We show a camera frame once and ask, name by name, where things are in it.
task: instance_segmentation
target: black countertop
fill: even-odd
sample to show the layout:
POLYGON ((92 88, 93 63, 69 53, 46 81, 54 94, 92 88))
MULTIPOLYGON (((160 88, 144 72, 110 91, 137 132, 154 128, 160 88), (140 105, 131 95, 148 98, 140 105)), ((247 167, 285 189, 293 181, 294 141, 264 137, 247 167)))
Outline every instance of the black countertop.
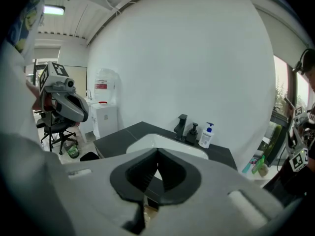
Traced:
MULTIPOLYGON (((111 135, 98 139, 94 141, 94 145, 98 155, 102 158, 122 155, 126 153, 127 148, 131 144, 135 143, 137 140, 148 134, 158 134, 175 140, 175 133, 142 121, 111 135)), ((203 148, 199 146, 198 141, 196 141, 194 145, 187 142, 181 143, 204 151, 208 155, 209 160, 217 161, 237 169, 232 154, 228 148, 213 144, 210 144, 209 148, 203 148)), ((154 201, 157 201, 158 197, 161 195, 161 193, 163 193, 163 191, 162 181, 154 177, 145 194, 154 201)))

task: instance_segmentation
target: headphones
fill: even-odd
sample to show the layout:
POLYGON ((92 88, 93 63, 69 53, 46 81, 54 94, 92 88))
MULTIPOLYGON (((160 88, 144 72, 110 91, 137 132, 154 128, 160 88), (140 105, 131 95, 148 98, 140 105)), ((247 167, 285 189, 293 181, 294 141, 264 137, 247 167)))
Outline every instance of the headphones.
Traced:
POLYGON ((305 53, 309 50, 312 50, 312 48, 307 48, 306 50, 304 50, 304 52, 302 53, 300 60, 297 62, 297 64, 295 65, 293 72, 297 73, 299 71, 302 72, 302 75, 305 73, 305 71, 303 70, 303 66, 302 66, 302 58, 305 55, 305 53))

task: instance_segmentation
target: headset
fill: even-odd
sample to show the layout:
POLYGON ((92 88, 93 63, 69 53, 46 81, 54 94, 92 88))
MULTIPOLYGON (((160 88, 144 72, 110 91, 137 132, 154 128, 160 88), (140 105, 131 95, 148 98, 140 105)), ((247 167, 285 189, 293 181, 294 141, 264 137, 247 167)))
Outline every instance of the headset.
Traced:
POLYGON ((302 58, 303 58, 303 56, 305 55, 305 53, 306 53, 307 51, 310 51, 310 50, 312 50, 312 51, 315 52, 315 50, 312 49, 312 48, 307 48, 306 50, 304 50, 304 52, 302 53, 302 55, 301 55, 301 57, 300 57, 300 60, 299 60, 299 61, 297 62, 297 64, 295 65, 295 67, 294 67, 294 69, 293 69, 293 72, 297 73, 297 72, 301 71, 301 73, 302 73, 302 75, 303 75, 305 72, 307 72, 307 71, 310 70, 311 67, 304 67, 304 66, 302 65, 302 58))

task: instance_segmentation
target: red label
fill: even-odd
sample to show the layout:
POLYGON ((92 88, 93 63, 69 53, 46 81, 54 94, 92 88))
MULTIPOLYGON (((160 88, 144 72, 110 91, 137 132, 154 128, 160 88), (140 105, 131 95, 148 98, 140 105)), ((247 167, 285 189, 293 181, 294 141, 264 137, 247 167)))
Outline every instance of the red label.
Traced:
POLYGON ((107 84, 95 84, 95 89, 107 89, 107 84))

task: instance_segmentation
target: blue pump top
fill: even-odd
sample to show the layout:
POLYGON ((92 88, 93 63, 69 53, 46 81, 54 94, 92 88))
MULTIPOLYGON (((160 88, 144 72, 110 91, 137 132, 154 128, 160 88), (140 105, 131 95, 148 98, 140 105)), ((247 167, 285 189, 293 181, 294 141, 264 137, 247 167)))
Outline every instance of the blue pump top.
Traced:
POLYGON ((212 132, 212 126, 214 126, 213 123, 207 122, 209 124, 209 127, 207 128, 207 132, 211 133, 212 132))

